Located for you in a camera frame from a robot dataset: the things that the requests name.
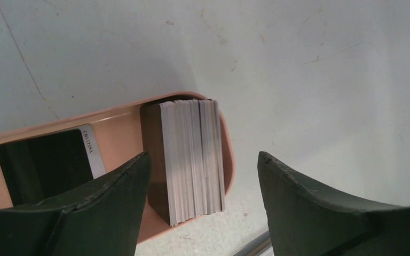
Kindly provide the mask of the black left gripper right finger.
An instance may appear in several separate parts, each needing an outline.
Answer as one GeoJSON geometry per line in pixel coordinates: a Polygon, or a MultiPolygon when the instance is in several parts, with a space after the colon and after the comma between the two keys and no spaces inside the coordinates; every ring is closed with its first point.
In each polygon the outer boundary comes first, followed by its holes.
{"type": "Polygon", "coordinates": [[[345,193],[264,151],[257,171],[275,255],[410,255],[410,206],[345,193]]]}

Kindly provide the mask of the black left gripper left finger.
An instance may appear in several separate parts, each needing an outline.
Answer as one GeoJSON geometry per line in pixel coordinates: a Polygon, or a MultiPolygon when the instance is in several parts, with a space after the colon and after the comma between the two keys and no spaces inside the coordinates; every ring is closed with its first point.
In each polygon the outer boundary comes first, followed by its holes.
{"type": "Polygon", "coordinates": [[[151,158],[36,204],[0,209],[0,255],[134,255],[151,158]]]}

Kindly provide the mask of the peach plastic card tray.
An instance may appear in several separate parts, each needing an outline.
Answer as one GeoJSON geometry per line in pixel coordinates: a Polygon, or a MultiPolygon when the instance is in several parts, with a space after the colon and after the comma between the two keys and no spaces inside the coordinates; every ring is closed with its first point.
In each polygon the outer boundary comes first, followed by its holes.
{"type": "MultiPolygon", "coordinates": [[[[127,103],[85,115],[0,133],[0,144],[67,130],[84,124],[90,124],[93,127],[97,141],[96,144],[99,147],[105,170],[106,172],[110,172],[143,151],[139,112],[140,107],[146,103],[152,104],[152,102],[155,101],[164,102],[179,99],[205,100],[209,99],[209,97],[189,91],[178,91],[158,95],[153,98],[127,103]]],[[[235,174],[235,163],[227,124],[222,113],[220,113],[220,124],[223,147],[225,196],[227,196],[235,174]]],[[[0,166],[0,209],[12,206],[11,197],[0,166]]],[[[202,217],[191,219],[175,227],[170,227],[164,220],[162,220],[155,210],[152,209],[148,202],[146,202],[141,219],[137,244],[139,245],[147,240],[163,235],[164,233],[201,218],[202,217]]]]}

